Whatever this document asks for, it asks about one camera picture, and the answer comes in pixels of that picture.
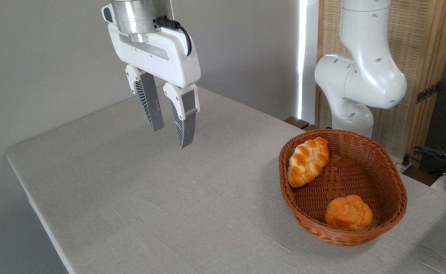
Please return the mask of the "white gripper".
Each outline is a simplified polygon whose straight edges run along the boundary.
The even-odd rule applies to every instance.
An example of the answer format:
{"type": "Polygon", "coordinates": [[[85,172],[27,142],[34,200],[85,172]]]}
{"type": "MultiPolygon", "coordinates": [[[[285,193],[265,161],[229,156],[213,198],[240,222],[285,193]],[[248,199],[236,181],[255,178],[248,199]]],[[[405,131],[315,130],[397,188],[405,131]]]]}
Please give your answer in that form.
{"type": "Polygon", "coordinates": [[[171,103],[180,147],[190,145],[200,111],[195,83],[201,78],[201,70],[195,46],[188,56],[187,39],[181,30],[163,27],[148,33],[148,42],[131,41],[113,23],[108,24],[108,30],[116,54],[128,64],[125,73],[131,92],[139,97],[152,130],[164,127],[156,76],[168,81],[163,91],[171,103]]]}

